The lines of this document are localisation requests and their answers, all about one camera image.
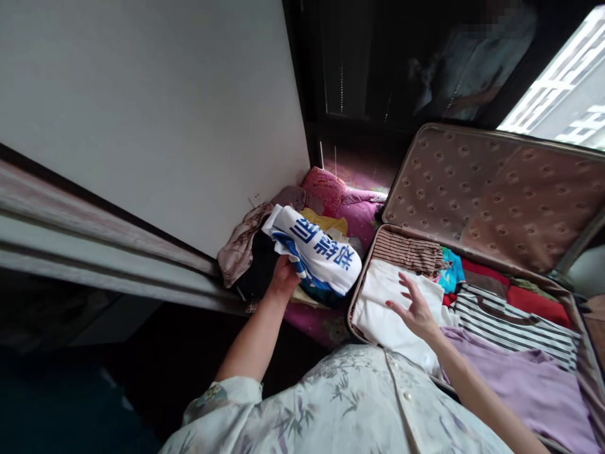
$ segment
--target sleeve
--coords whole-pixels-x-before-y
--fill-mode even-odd
[[[252,408],[262,401],[262,389],[260,383],[248,377],[213,382],[187,406],[183,426],[160,453],[185,453],[193,445],[202,452],[215,452],[234,443]]]

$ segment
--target brown striped shirt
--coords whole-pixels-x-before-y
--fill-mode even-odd
[[[444,266],[443,251],[437,243],[406,238],[387,230],[378,233],[372,258],[418,271],[427,277],[435,277]]]

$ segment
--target black and white striped shirt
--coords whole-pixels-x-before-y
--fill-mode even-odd
[[[542,350],[557,358],[564,370],[575,373],[581,341],[578,333],[468,284],[462,284],[451,307],[460,317],[460,326],[468,332],[512,351]]]

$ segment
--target suitcase lid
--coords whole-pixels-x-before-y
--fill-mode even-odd
[[[604,205],[605,153],[429,123],[383,221],[514,269],[564,273],[605,224]]]

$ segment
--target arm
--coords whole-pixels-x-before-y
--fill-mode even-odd
[[[250,377],[259,382],[263,380],[273,356],[285,308],[300,281],[288,257],[281,256],[267,293],[231,344],[215,381],[233,376]]]
[[[496,432],[515,453],[547,454],[546,447],[444,336],[416,283],[403,273],[399,277],[401,285],[408,288],[409,293],[401,294],[412,300],[410,309],[407,310],[394,301],[387,301],[386,305],[437,354],[462,404]]]

